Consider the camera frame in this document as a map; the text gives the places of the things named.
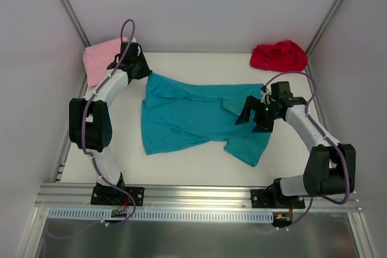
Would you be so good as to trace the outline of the teal t shirt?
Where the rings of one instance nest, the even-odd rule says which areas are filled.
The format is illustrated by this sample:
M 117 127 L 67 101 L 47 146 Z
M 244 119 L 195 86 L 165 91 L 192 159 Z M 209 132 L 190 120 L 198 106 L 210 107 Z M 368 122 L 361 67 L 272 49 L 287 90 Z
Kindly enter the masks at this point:
M 210 141 L 255 167 L 270 133 L 254 133 L 253 122 L 237 125 L 246 98 L 260 97 L 261 84 L 191 85 L 153 73 L 141 104 L 141 137 L 148 155 L 175 152 Z

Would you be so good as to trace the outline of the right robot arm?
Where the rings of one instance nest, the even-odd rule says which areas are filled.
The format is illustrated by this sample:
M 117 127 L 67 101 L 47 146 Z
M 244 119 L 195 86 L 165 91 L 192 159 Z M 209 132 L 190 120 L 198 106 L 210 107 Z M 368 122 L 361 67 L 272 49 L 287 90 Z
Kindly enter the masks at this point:
M 254 133 L 271 133 L 276 120 L 287 122 L 300 136 L 309 152 L 304 172 L 276 178 L 258 197 L 266 207 L 284 208 L 297 198 L 324 198 L 342 205 L 354 191 L 356 150 L 334 138 L 309 113 L 309 102 L 295 97 L 288 82 L 261 88 L 260 99 L 250 95 L 236 124 L 255 122 Z

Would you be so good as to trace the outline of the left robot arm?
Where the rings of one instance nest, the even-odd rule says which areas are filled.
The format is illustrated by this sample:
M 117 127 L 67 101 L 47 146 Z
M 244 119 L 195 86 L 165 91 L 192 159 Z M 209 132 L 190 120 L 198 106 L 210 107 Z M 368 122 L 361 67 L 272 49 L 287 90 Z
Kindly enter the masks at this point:
M 84 97 L 69 102 L 70 141 L 91 161 L 97 175 L 96 187 L 105 190 L 105 198 L 112 204 L 123 202 L 126 190 L 111 153 L 113 131 L 109 107 L 131 81 L 151 73 L 141 45 L 133 40 L 123 41 L 103 79 L 88 89 Z

